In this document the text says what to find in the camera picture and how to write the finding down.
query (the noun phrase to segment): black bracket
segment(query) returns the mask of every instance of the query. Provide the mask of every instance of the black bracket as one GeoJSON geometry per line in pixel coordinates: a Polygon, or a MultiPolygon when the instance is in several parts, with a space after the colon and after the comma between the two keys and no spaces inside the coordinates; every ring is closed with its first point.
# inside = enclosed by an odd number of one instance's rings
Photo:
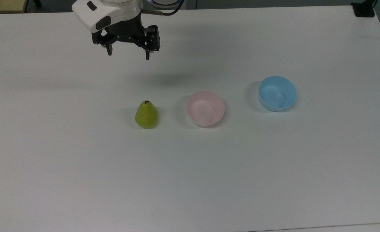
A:
{"type": "Polygon", "coordinates": [[[151,25],[148,28],[142,28],[142,31],[146,36],[140,37],[135,35],[130,36],[117,36],[107,31],[107,34],[101,35],[103,30],[91,33],[93,37],[94,44],[101,44],[107,50],[107,54],[111,56],[112,54],[112,44],[116,41],[133,43],[138,47],[145,50],[146,59],[150,59],[150,53],[160,50],[160,35],[159,30],[156,25],[151,25]]]}
{"type": "Polygon", "coordinates": [[[373,18],[375,11],[373,10],[373,3],[375,0],[366,0],[363,3],[351,3],[354,8],[356,17],[373,18]]]}

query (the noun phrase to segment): pink bowl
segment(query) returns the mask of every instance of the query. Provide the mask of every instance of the pink bowl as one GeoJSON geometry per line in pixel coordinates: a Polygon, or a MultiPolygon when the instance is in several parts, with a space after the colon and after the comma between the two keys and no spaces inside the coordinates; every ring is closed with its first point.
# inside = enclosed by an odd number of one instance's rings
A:
{"type": "Polygon", "coordinates": [[[214,92],[200,91],[187,101],[187,113],[196,125],[208,127],[223,117],[224,102],[214,92]]]}

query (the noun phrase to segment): table surface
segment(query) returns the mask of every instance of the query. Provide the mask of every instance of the table surface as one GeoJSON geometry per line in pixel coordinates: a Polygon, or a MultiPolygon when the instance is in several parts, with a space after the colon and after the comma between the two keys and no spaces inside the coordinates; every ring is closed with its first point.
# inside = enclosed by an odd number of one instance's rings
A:
{"type": "Polygon", "coordinates": [[[23,13],[28,0],[0,0],[1,13],[23,13]]]}
{"type": "Polygon", "coordinates": [[[0,15],[0,231],[240,232],[380,223],[380,23],[351,6],[143,15],[113,55],[72,13],[0,15]],[[289,78],[287,112],[260,81],[289,78]],[[185,105],[210,90],[213,128],[185,105]],[[156,128],[134,122],[143,100],[156,128]]]}

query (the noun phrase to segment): blue bowl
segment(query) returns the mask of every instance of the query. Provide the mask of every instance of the blue bowl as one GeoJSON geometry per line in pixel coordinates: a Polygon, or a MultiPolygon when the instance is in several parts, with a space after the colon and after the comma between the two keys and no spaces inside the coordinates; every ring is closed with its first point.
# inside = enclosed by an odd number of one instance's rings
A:
{"type": "Polygon", "coordinates": [[[259,86],[259,101],[270,111],[281,111],[293,105],[297,92],[288,79],[281,76],[269,76],[259,86]]]}

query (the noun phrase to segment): pear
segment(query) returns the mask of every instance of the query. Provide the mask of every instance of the pear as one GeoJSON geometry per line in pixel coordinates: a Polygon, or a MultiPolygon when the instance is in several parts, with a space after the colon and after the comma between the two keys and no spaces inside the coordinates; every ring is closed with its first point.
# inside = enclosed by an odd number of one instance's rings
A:
{"type": "Polygon", "coordinates": [[[138,107],[134,119],[137,125],[150,129],[157,124],[159,114],[156,107],[150,101],[143,101],[138,107]]]}

